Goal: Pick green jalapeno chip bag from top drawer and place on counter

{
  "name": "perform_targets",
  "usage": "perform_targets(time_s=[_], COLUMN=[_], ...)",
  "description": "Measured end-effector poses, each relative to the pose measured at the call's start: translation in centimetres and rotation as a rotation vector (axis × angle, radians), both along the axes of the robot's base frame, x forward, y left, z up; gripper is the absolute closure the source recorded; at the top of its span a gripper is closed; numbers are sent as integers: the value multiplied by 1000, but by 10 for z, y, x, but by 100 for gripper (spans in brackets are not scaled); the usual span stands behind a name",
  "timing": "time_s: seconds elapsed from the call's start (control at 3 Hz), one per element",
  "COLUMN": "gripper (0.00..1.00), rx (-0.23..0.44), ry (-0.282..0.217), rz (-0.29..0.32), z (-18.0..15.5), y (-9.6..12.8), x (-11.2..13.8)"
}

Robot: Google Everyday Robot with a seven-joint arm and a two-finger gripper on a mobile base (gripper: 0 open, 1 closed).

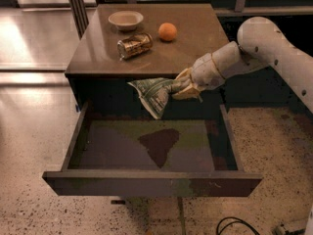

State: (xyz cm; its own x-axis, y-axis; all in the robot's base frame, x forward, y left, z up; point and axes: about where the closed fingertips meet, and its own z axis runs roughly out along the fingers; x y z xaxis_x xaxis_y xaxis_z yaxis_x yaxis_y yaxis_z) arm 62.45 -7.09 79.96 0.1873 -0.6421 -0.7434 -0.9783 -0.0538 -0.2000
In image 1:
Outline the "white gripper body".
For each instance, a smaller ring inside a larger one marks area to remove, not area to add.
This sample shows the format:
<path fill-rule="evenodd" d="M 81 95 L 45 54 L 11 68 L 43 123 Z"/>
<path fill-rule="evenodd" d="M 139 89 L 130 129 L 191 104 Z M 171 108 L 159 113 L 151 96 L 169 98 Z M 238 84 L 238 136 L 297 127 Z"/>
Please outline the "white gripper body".
<path fill-rule="evenodd" d="M 210 53 L 194 62 L 191 68 L 191 80 L 199 91 L 214 90 L 225 82 L 225 78 L 214 64 Z"/>

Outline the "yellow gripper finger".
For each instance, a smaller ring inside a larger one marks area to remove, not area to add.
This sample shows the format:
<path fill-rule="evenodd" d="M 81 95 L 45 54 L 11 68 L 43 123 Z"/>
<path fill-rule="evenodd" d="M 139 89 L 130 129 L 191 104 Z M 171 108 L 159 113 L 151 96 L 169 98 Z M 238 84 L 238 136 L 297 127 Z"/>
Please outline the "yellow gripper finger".
<path fill-rule="evenodd" d="M 191 68 L 182 70 L 175 78 L 175 83 L 179 86 L 187 86 L 192 83 Z"/>
<path fill-rule="evenodd" d="M 201 92 L 197 87 L 195 87 L 193 84 L 188 85 L 186 88 L 180 90 L 179 92 L 176 92 L 172 95 L 172 97 L 175 100 L 187 100 L 187 99 L 201 99 L 200 96 Z"/>

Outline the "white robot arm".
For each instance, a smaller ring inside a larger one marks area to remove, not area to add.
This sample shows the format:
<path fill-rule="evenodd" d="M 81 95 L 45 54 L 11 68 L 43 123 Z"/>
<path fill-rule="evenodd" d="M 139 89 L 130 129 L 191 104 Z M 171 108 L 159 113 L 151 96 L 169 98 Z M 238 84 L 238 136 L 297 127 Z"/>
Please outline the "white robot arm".
<path fill-rule="evenodd" d="M 270 20 L 253 17 L 239 27 L 237 39 L 198 58 L 172 85 L 177 100 L 197 98 L 235 75 L 272 67 L 313 112 L 313 57 L 293 46 Z"/>

